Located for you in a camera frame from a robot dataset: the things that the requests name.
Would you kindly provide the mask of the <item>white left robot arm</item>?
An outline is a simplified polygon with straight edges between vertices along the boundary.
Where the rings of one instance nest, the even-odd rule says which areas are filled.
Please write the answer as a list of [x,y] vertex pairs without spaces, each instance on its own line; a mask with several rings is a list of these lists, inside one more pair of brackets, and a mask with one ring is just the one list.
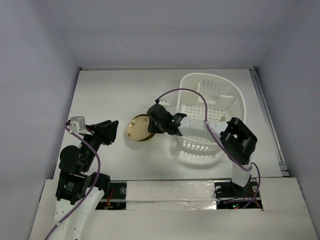
[[87,125],[82,116],[71,117],[64,124],[80,145],[68,145],[60,152],[54,227],[47,240],[82,239],[100,200],[112,197],[111,178],[101,173],[98,150],[115,141],[118,125],[117,120]]

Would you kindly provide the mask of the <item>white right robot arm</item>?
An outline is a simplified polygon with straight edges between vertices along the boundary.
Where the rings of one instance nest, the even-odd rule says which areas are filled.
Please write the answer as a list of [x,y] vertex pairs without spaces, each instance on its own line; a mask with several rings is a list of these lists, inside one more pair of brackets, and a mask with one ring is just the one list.
[[204,106],[204,119],[185,113],[172,115],[164,106],[156,103],[147,110],[150,117],[148,131],[155,134],[214,140],[232,161],[230,190],[242,196],[249,189],[252,164],[251,156],[256,149],[257,137],[237,117],[229,121],[209,121],[208,106]]

